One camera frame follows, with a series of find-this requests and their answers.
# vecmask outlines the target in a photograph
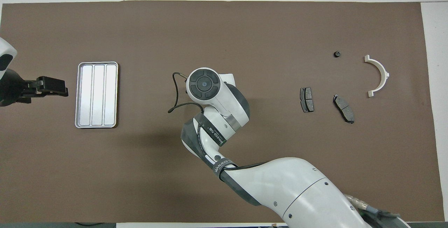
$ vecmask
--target black cable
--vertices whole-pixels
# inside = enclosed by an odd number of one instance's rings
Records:
[[[174,86],[176,87],[176,102],[174,102],[174,106],[171,107],[171,109],[168,110],[168,113],[171,113],[171,112],[173,112],[174,109],[179,108],[179,107],[184,106],[184,105],[197,105],[201,109],[201,113],[204,113],[204,108],[200,104],[198,104],[196,102],[187,102],[187,103],[183,103],[183,104],[177,105],[177,102],[179,101],[179,89],[177,88],[176,78],[174,78],[174,76],[176,74],[181,76],[181,77],[184,77],[184,75],[182,73],[180,73],[180,72],[174,72],[173,73],[173,82],[174,82]]]
[[[80,225],[80,226],[96,226],[96,225],[99,225],[99,224],[102,224],[102,223],[83,224],[83,223],[75,222],[75,224]]]

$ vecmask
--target silver rectangular tray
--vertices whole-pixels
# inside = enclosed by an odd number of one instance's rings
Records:
[[[78,65],[75,126],[112,128],[117,124],[118,64],[82,62]]]

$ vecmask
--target small black round part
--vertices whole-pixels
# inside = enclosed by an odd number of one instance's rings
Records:
[[[197,88],[203,92],[210,90],[211,85],[211,79],[207,76],[203,76],[197,80]]]

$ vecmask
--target white plastic bracket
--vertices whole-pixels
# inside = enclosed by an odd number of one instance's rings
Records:
[[[386,84],[386,80],[389,78],[389,73],[386,71],[386,69],[380,62],[374,59],[370,59],[370,55],[366,55],[364,57],[364,62],[368,62],[375,65],[378,68],[379,72],[381,73],[381,82],[379,83],[378,87],[374,90],[367,92],[369,97],[373,97],[373,93],[379,91]]]

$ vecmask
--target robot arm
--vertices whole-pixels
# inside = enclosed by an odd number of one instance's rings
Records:
[[[0,106],[16,102],[29,104],[32,97],[69,95],[63,80],[46,76],[35,81],[23,80],[14,70],[8,68],[16,55],[16,49],[0,38]]]
[[[280,158],[237,166],[219,152],[250,118],[249,104],[230,75],[204,67],[188,76],[187,94],[195,103],[208,106],[184,124],[184,146],[239,196],[272,209],[291,228],[370,228],[346,196],[309,162]]]

